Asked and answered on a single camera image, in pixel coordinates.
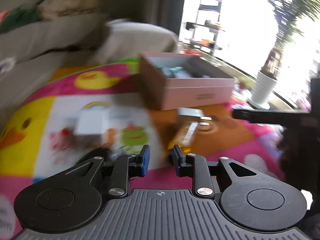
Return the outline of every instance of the cardboard box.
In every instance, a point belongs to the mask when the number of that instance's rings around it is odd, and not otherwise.
[[[161,70],[177,66],[209,78],[167,78]],[[161,110],[226,103],[236,82],[199,56],[167,52],[140,54],[140,75]]]

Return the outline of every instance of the window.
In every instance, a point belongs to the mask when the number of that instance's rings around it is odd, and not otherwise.
[[[217,1],[214,4],[213,0],[185,0],[179,36],[184,42],[192,35],[197,41],[213,39],[208,28],[197,27],[194,34],[185,29],[186,22],[195,22],[196,19],[198,24],[205,20],[217,21],[219,13],[198,13],[200,4],[217,5]],[[249,75],[257,76],[278,31],[273,14],[273,7],[267,0],[222,0],[220,23],[225,31],[218,34],[217,45],[222,50],[215,50],[215,55]],[[295,43],[286,45],[276,85],[280,94],[293,101],[298,93],[308,93],[309,77],[320,65],[320,21],[313,22],[305,17],[298,21],[298,28],[304,34],[295,34]]]

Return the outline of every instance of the crosshair marking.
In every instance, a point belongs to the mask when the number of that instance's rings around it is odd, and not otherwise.
[[[166,194],[166,193],[164,193],[163,191],[157,192],[157,195],[159,195],[159,196],[163,196],[164,194]]]

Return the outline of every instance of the metal screw head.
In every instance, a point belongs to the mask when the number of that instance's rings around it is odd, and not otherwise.
[[[197,190],[197,192],[199,195],[209,196],[213,193],[213,190],[208,187],[201,187],[200,189]]]
[[[124,194],[124,189],[119,187],[114,187],[111,190],[109,190],[109,193],[113,196],[121,196]]]

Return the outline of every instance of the pillow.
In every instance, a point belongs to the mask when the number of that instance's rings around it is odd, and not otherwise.
[[[103,65],[126,58],[136,58],[141,52],[177,52],[178,37],[159,26],[145,23],[112,21],[108,38],[88,64]]]
[[[51,49],[97,48],[102,43],[105,14],[83,14],[36,22],[0,35],[1,58],[34,58]]]
[[[97,12],[99,0],[44,0],[38,5],[42,18],[54,20],[59,16]]]

